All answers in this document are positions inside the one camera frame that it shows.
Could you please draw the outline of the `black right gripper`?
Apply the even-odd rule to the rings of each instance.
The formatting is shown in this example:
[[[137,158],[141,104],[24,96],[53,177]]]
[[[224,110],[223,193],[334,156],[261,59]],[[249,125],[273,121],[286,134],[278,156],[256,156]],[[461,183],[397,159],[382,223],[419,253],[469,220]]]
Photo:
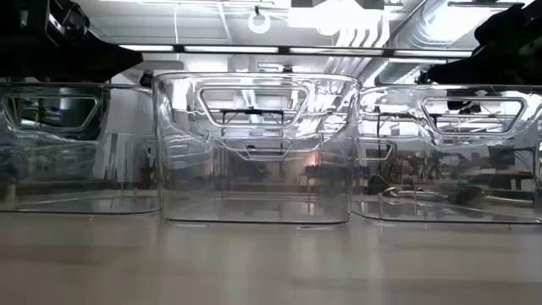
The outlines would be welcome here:
[[[496,85],[542,85],[542,40],[523,46],[498,48],[495,43],[478,47],[473,54],[482,83]],[[462,63],[434,65],[428,78],[438,84],[473,84],[469,66]]]

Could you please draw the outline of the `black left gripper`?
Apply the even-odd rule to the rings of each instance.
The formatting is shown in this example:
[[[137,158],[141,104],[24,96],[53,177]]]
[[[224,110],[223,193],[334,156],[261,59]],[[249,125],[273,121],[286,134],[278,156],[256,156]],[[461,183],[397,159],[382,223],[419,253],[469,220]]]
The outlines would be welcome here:
[[[107,43],[105,76],[99,64],[98,39],[90,25],[73,0],[29,0],[29,31],[51,65],[47,71],[59,79],[111,80],[143,61],[142,52]]]

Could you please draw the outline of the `clear plastic bin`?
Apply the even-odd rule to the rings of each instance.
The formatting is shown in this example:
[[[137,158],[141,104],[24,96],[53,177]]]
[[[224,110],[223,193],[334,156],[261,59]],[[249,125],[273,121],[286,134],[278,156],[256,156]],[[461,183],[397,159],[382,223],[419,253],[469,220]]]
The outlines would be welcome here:
[[[359,106],[355,214],[542,225],[542,86],[382,86],[362,91]],[[484,197],[384,197],[391,186],[478,187]]]
[[[115,84],[0,84],[0,212],[159,210],[152,92]]]
[[[152,83],[167,220],[333,225],[350,217],[361,83],[169,73]]]

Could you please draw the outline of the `long ceiling light bar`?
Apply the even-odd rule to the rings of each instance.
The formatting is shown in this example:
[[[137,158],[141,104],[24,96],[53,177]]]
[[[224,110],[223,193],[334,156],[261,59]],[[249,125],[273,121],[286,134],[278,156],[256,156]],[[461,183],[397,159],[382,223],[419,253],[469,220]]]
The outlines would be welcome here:
[[[234,46],[234,45],[137,45],[120,47],[142,53],[194,54],[262,54],[279,56],[330,56],[362,58],[468,58],[471,51],[454,49],[401,49],[375,47],[292,47],[292,46]]]

